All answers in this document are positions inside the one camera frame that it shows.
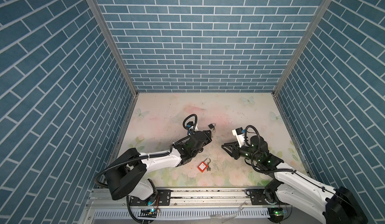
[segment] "metal frame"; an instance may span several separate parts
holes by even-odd
[[[322,0],[320,6],[315,11],[314,16],[309,23],[308,28],[306,29],[304,35],[302,36],[300,42],[298,43],[297,48],[294,50],[294,53],[292,54],[291,59],[289,60],[289,63],[287,64],[285,70],[283,71],[282,76],[278,80],[277,85],[274,87],[273,93],[275,95],[277,95],[279,93],[279,91],[281,91],[283,84],[285,83],[285,81],[289,77],[292,69],[296,65],[303,50],[305,49],[306,45],[308,44],[311,36],[313,35],[313,33],[315,31],[315,29],[317,28],[318,24],[320,23],[323,15],[325,14],[326,10],[328,9],[331,1],[332,0]]]
[[[119,154],[120,148],[122,146],[122,142],[123,142],[124,136],[125,136],[125,134],[127,132],[128,124],[130,123],[130,119],[132,117],[132,114],[134,113],[134,108],[135,108],[136,102],[138,100],[138,97],[139,97],[139,93],[137,94],[137,96],[134,96],[132,98],[132,100],[131,100],[130,108],[128,108],[126,118],[124,119],[122,128],[121,128],[121,130],[119,132],[118,139],[116,140],[116,143],[115,143],[115,145],[113,147],[113,150],[111,152],[110,159],[108,159],[107,166],[109,164],[111,164],[114,160],[116,160],[117,157],[118,157],[118,154]]]
[[[249,187],[157,187],[158,190],[171,190],[170,205],[162,206],[164,209],[199,209],[199,208],[238,208],[247,209],[256,207],[280,207],[279,205],[252,205],[246,189],[264,189],[264,186]],[[94,188],[84,208],[80,224],[91,224],[95,211],[98,209],[127,209],[126,199],[117,201],[111,199],[107,188]]]
[[[86,0],[88,6],[91,9],[92,14],[95,17],[96,23],[98,24],[100,30],[102,31],[102,34],[104,35],[105,40],[107,41],[107,44],[120,68],[122,71],[122,74],[124,76],[124,79],[126,80],[128,87],[130,88],[132,94],[134,97],[137,96],[138,91],[135,88],[134,83],[131,80],[130,75],[128,74],[126,65],[124,64],[123,58],[121,54],[119,53],[118,47],[116,46],[116,43],[111,35],[110,30],[108,29],[107,23],[105,22],[105,19],[103,17],[102,12],[100,11],[99,5],[97,4],[96,0]]]
[[[299,141],[297,139],[297,136],[295,136],[295,134],[294,134],[293,128],[291,127],[291,124],[290,124],[285,112],[283,111],[283,109],[281,107],[281,103],[280,103],[278,97],[274,94],[272,94],[272,97],[274,99],[275,105],[278,108],[278,111],[281,114],[283,123],[285,123],[286,129],[288,130],[288,132],[290,134],[291,140],[294,143],[294,147],[297,149],[298,155],[300,156],[301,162],[303,163],[303,167],[305,168],[306,172],[310,175],[310,177],[315,179],[315,175],[314,175],[313,171],[311,170],[311,167],[310,167],[308,160],[306,159],[305,155],[302,152],[302,149],[301,149],[301,146],[300,146]]]

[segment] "metal base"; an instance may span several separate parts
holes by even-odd
[[[155,206],[156,205],[169,206],[171,190],[167,190],[167,189],[158,190],[158,197],[159,197],[159,200],[156,200],[156,202],[154,203]],[[133,196],[130,198],[130,206],[147,206],[147,202],[142,201],[141,199]]]
[[[248,193],[251,195],[250,200],[253,206],[269,205],[265,199],[264,189],[249,189]]]
[[[131,208],[135,217],[143,220],[153,220],[151,217],[142,217],[138,214],[142,208]],[[160,212],[155,218],[157,221],[177,221],[177,220],[200,220],[210,218],[229,218],[238,212],[238,208],[160,208]],[[239,218],[270,218],[269,209],[266,207],[251,207],[243,209],[235,217]],[[96,209],[94,220],[127,220],[131,219],[127,209]]]
[[[175,215],[187,215],[191,212],[192,216],[189,218],[196,219],[208,219],[209,215],[203,216],[202,211],[232,211],[238,210],[238,207],[242,205],[243,212],[245,215],[240,215],[239,218],[244,218],[246,212],[248,211],[263,211],[264,209],[260,208],[272,208],[279,207],[278,205],[268,205],[266,202],[259,202],[260,204],[253,205],[251,198],[246,195],[246,190],[257,189],[259,192],[263,193],[264,186],[251,186],[251,187],[157,187],[158,192],[164,190],[170,190],[170,199],[169,206],[161,206],[161,212],[158,217],[163,217],[166,213],[175,213]],[[137,216],[139,211],[138,206],[133,206],[132,211],[134,215]],[[100,211],[103,210],[109,211],[111,213],[116,213],[116,215],[121,217],[127,217],[127,206],[126,199],[120,199],[114,201],[111,199],[110,191],[106,188],[95,188],[92,190],[90,198],[86,204],[85,210],[83,212],[82,218],[80,219],[80,224],[91,224],[94,218],[100,218],[102,215]]]

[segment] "metal track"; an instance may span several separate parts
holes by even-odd
[[[252,205],[250,197],[246,195],[246,189],[264,189],[263,186],[249,187],[157,187],[158,190],[171,189],[171,198],[169,206],[162,206],[161,211],[166,213],[180,211],[202,211],[202,210],[220,210],[233,211],[238,210],[238,207],[243,204],[244,216],[251,215],[247,211],[263,211],[264,208],[279,207],[278,205]],[[132,207],[137,212],[139,207]],[[111,199],[111,194],[107,188],[94,188],[90,198],[86,204],[82,218],[79,223],[91,224],[96,218],[97,212],[110,212],[110,217],[114,215],[125,215],[126,199],[114,201]],[[191,214],[189,218],[198,218],[197,214]]]

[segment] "white cable tray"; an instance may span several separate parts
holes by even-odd
[[[136,209],[132,207],[133,214],[138,217],[138,213],[141,209],[150,209],[151,207],[145,207]],[[224,215],[229,216],[238,212],[238,208],[161,208],[161,212],[158,213],[156,219],[161,221],[165,220],[197,220],[197,219],[210,219],[211,215]],[[267,218],[270,217],[266,207],[248,207],[239,212],[235,218]],[[124,209],[96,209],[94,219],[131,219],[128,214],[128,210]]]

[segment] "black motor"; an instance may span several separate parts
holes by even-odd
[[[211,130],[195,131],[188,141],[175,145],[180,153],[182,161],[178,166],[189,163],[198,153],[203,151],[203,147],[211,142]]]

